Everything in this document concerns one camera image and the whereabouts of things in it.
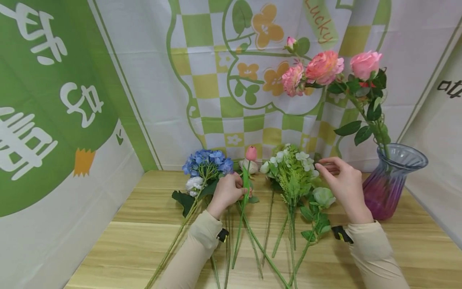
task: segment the hand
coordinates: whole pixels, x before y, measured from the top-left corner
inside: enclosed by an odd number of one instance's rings
[[[343,206],[353,224],[373,223],[364,202],[362,173],[338,157],[319,160],[316,169],[327,181],[332,193]]]
[[[228,206],[237,202],[247,193],[247,189],[243,188],[242,185],[243,181],[236,172],[220,178],[207,211],[219,220]]]

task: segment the orange tag print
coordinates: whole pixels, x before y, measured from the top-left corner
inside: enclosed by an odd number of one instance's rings
[[[93,164],[95,154],[96,151],[92,152],[91,150],[85,151],[85,149],[77,149],[77,151],[75,152],[74,177],[81,175],[90,175],[90,168]]]

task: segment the beige sleeve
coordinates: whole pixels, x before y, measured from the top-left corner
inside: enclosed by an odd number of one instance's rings
[[[347,233],[353,239],[351,255],[367,289],[409,289],[393,257],[387,235],[378,222],[350,224]]]
[[[217,236],[222,226],[207,211],[202,212],[189,228],[188,237],[168,265],[157,288],[194,288],[205,262],[218,246]]]

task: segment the white chinese character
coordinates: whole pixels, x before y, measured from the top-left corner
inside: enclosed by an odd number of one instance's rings
[[[12,107],[0,107],[0,116],[14,113]],[[34,167],[40,167],[42,160],[58,144],[53,141],[43,129],[34,127],[31,122],[35,115],[19,112],[11,115],[5,121],[0,119],[0,169],[6,172],[18,170],[11,180],[15,181]],[[39,143],[30,148],[27,143],[37,139]],[[20,159],[13,162],[11,155],[16,154]]]
[[[67,106],[68,114],[71,114],[73,112],[78,112],[82,114],[82,128],[87,128],[90,126],[90,124],[95,119],[96,112],[101,113],[101,107],[103,106],[104,102],[99,101],[96,88],[92,85],[89,88],[86,88],[85,86],[81,86],[80,89],[82,90],[82,97],[79,99],[77,103],[71,104],[68,98],[69,93],[72,90],[76,90],[76,89],[77,89],[77,85],[73,82],[68,82],[64,84],[61,87],[61,91],[60,91],[61,101],[62,103],[64,103],[65,106]],[[90,108],[92,111],[90,117],[87,117],[85,110],[80,108],[85,101],[88,101],[88,104],[90,105]]]
[[[24,37],[24,39],[32,41],[38,39],[39,37],[45,36],[46,42],[31,48],[30,50],[32,53],[36,54],[44,51],[45,49],[50,48],[51,53],[53,53],[53,56],[58,62],[61,62],[61,54],[67,55],[67,49],[64,46],[64,43],[61,40],[61,38],[54,37],[53,33],[51,32],[50,20],[54,18],[50,14],[43,11],[37,12],[34,9],[22,3],[18,3],[16,5],[16,11],[13,11],[0,4],[0,13],[16,20],[19,32],[21,33],[21,36]],[[43,29],[38,29],[34,32],[28,33],[28,24],[38,25],[36,21],[27,18],[28,14],[38,16]],[[51,65],[55,62],[53,59],[49,57],[40,55],[37,56],[37,60],[39,63],[43,65]]]

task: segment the right hand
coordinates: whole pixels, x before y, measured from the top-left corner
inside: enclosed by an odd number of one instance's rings
[[[351,223],[374,222],[372,213],[364,202],[362,173],[360,171],[338,157],[321,159],[315,167],[343,206]]]

